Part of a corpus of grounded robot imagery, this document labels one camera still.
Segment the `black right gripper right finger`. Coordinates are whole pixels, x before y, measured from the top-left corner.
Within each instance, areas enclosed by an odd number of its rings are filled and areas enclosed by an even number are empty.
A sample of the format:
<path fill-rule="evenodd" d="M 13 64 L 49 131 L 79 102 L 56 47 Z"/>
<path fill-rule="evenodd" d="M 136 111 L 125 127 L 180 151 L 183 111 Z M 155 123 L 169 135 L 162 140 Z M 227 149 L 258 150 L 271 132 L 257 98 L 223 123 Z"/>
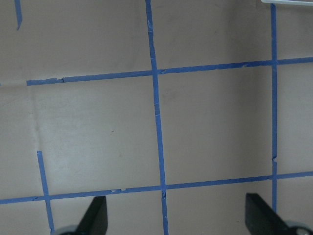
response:
<path fill-rule="evenodd" d="M 292 235 L 291 229 L 257 193 L 247 193 L 245 225 L 251 235 Z"/>

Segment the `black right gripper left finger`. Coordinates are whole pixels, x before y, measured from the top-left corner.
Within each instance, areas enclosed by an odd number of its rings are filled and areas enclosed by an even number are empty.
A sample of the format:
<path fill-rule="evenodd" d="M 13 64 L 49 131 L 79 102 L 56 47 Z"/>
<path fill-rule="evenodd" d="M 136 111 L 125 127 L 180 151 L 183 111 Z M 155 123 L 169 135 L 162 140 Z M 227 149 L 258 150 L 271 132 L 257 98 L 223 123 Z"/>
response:
<path fill-rule="evenodd" d="M 93 198 L 80 221 L 75 235 L 105 235 L 108 229 L 107 201 L 105 196 Z"/>

